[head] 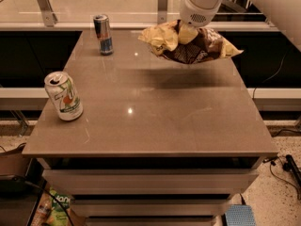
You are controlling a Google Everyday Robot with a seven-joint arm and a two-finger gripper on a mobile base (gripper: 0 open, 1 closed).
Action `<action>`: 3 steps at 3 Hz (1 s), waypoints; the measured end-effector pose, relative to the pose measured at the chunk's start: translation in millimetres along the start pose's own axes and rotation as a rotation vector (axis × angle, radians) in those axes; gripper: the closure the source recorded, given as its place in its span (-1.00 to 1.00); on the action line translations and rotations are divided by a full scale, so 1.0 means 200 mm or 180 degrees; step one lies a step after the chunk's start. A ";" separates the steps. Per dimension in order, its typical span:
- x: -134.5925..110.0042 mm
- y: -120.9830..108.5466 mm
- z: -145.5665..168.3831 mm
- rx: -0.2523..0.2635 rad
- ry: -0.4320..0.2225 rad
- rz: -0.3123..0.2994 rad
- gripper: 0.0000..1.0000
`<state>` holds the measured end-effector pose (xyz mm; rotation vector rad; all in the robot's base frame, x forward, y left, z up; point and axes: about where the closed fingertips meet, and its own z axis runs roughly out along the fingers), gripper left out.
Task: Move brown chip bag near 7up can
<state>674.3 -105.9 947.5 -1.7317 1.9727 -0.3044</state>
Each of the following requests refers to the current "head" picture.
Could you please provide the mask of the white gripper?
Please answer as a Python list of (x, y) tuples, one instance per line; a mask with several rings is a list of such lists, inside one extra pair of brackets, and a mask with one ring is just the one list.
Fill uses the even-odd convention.
[(223, 0), (181, 0), (180, 23), (178, 42), (187, 44), (197, 35), (196, 27), (203, 27), (209, 24)]

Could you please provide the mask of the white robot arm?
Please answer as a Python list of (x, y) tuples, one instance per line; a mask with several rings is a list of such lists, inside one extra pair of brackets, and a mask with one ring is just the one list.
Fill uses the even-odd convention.
[[(250, 0), (301, 51), (301, 0)], [(180, 18), (195, 27), (207, 25), (222, 0), (181, 0)]]

